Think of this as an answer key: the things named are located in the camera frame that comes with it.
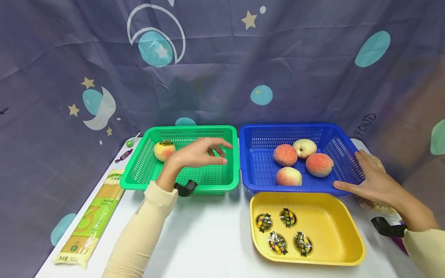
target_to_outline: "sleeve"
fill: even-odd
[[[445,231],[405,231],[403,244],[416,267],[426,278],[445,275]]]
[[[178,190],[166,192],[154,181],[141,205],[125,226],[111,252],[102,278],[141,278],[161,235]]]

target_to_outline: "blue basket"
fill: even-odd
[[[334,168],[327,177],[312,176],[306,160],[298,159],[293,168],[303,176],[301,186],[277,185],[275,175],[282,168],[274,160],[274,150],[281,144],[292,145],[298,139],[311,139],[317,144],[317,152],[329,155]],[[239,153],[244,185],[253,191],[270,192],[318,192],[334,196],[350,193],[335,189],[335,180],[360,184],[363,172],[354,156],[357,148],[343,130],[329,123],[245,125],[240,130]]]

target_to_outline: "pasta package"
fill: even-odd
[[[110,171],[76,229],[57,254],[54,264],[79,264],[86,267],[124,193],[119,185],[123,172],[123,169]]]

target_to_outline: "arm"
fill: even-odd
[[[165,166],[158,182],[152,181],[145,198],[125,226],[110,255],[102,278],[140,278],[161,235],[165,219],[178,199],[173,189],[180,170]]]
[[[222,138],[201,138],[180,149],[165,162],[157,181],[150,183],[144,200],[119,236],[102,278],[143,276],[165,219],[178,199],[178,191],[173,189],[177,176],[184,167],[226,164],[225,153],[219,145],[232,148]]]
[[[416,267],[427,278],[445,273],[445,231],[433,212],[386,174],[363,150],[356,153],[365,175],[361,185],[335,181],[334,187],[394,208],[408,228],[403,243]]]

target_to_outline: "green basket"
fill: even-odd
[[[220,137],[233,145],[233,149],[222,147],[228,163],[201,168],[184,168],[176,182],[182,185],[189,180],[198,186],[194,194],[224,194],[239,183],[239,146],[236,129],[230,125],[163,126],[147,130],[134,150],[121,178],[124,189],[145,190],[150,181],[155,181],[164,163],[155,158],[153,147],[156,143],[170,140],[176,150],[200,137]]]

